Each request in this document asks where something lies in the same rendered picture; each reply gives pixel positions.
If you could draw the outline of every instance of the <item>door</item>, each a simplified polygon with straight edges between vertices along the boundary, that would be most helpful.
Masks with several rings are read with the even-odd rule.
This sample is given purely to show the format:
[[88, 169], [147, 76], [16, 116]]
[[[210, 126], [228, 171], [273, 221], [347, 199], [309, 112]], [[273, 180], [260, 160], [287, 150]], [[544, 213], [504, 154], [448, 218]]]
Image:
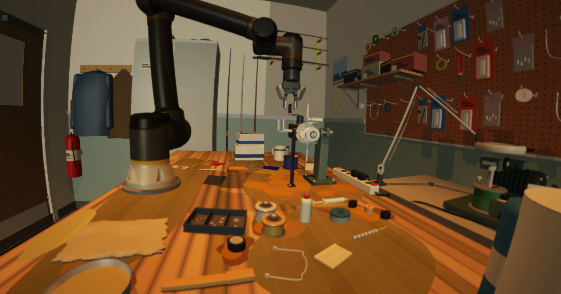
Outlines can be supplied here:
[[9, 16], [0, 21], [1, 241], [44, 219], [50, 209], [41, 135], [44, 33], [22, 30], [30, 25], [0, 14]]

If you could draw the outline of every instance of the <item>red box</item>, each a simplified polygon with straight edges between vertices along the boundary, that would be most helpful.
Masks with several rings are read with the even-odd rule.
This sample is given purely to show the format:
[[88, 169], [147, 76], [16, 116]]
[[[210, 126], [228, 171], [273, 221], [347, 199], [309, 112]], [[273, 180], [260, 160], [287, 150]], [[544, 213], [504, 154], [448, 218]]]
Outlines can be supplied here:
[[418, 52], [407, 53], [404, 56], [391, 59], [391, 66], [398, 69], [408, 70], [417, 73], [427, 72], [427, 58], [425, 54]]
[[391, 59], [391, 54], [384, 51], [378, 51], [376, 53], [369, 53], [362, 58], [362, 66], [367, 66], [378, 61], [387, 62]]

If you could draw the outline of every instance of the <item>red fire extinguisher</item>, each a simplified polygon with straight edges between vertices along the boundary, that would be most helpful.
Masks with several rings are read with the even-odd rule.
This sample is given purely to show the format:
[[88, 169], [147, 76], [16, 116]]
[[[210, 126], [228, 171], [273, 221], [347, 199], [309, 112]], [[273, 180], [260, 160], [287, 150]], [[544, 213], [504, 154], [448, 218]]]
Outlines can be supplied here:
[[66, 169], [69, 178], [82, 176], [82, 150], [80, 138], [72, 133], [66, 136]]

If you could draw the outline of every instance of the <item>white power strip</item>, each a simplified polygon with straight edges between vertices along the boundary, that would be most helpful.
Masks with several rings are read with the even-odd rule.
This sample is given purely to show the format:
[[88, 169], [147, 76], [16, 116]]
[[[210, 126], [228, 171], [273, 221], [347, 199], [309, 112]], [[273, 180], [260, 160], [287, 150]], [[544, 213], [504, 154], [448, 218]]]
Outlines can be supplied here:
[[360, 190], [368, 193], [369, 195], [374, 195], [380, 192], [380, 186], [377, 184], [372, 185], [369, 180], [359, 180], [351, 176], [351, 172], [344, 170], [343, 168], [335, 167], [333, 168], [333, 175], [341, 178], [342, 180], [352, 184], [353, 186], [359, 188]]

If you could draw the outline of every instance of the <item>pegboard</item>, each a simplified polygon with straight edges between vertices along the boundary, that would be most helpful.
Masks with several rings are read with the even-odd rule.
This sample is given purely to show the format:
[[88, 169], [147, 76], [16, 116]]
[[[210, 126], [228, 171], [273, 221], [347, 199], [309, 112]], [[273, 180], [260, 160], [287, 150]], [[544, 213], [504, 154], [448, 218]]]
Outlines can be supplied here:
[[[557, 92], [561, 91], [561, 60], [553, 59], [548, 56], [545, 50], [545, 28], [547, 31], [547, 42], [549, 52], [555, 57], [561, 57], [561, 0], [503, 0], [503, 20], [504, 28], [487, 33], [485, 3], [489, 0], [457, 0], [444, 8], [439, 9], [425, 17], [419, 17], [419, 23], [426, 23], [427, 27], [433, 30], [433, 22], [436, 17], [450, 17], [450, 11], [457, 7], [469, 4], [469, 15], [475, 15], [474, 19], [469, 19], [471, 24], [471, 39], [457, 44], [450, 44], [450, 48], [434, 52], [433, 32], [428, 32], [428, 46], [418, 49], [417, 44], [417, 22], [407, 26], [400, 26], [396, 37], [386, 35], [388, 39], [380, 38], [373, 45], [369, 54], [377, 51], [391, 53], [391, 57], [398, 57], [405, 53], [419, 52], [427, 56], [428, 72], [423, 77], [418, 78], [423, 88], [431, 88], [438, 95], [447, 95], [448, 102], [453, 108], [458, 109], [459, 96], [464, 93], [467, 95], [477, 94], [477, 116], [473, 118], [475, 131], [479, 133], [479, 140], [482, 142], [503, 142], [508, 144], [525, 145], [529, 149], [534, 149], [534, 154], [541, 156], [561, 156], [561, 122], [557, 120], [555, 114], [555, 101]], [[534, 69], [531, 71], [514, 72], [514, 53], [512, 39], [518, 36], [518, 32], [529, 34], [534, 33]], [[462, 86], [458, 84], [458, 74], [455, 69], [456, 56], [458, 50], [472, 54], [473, 43], [477, 38], [486, 40], [495, 39], [495, 79], [474, 81], [473, 67], [474, 56], [465, 57], [465, 71], [463, 72]], [[444, 59], [449, 59], [447, 68], [438, 71], [435, 67], [437, 54]], [[407, 94], [411, 96], [413, 85], [410, 81], [401, 81]], [[523, 84], [524, 88], [530, 89], [537, 98], [533, 98], [527, 103], [518, 102], [515, 92]], [[501, 102], [501, 122], [499, 127], [483, 126], [483, 95], [491, 92], [503, 92]], [[406, 100], [407, 97], [397, 82], [395, 84], [381, 85], [379, 88], [368, 88], [369, 94], [377, 103], [387, 100], [392, 105], [390, 112], [385, 112], [383, 107], [379, 108], [379, 115], [375, 120], [374, 114], [369, 116], [370, 110], [366, 109], [366, 134], [394, 136], [395, 132], [407, 108], [407, 103], [400, 102], [399, 98]], [[426, 98], [427, 95], [420, 89], [417, 95]], [[418, 100], [413, 106], [413, 113], [408, 121], [407, 130], [404, 138], [415, 138], [429, 142], [443, 142], [449, 144], [473, 146], [475, 136], [468, 131], [458, 131], [458, 123], [450, 114], [446, 114], [444, 130], [431, 130], [430, 123], [417, 123]]]

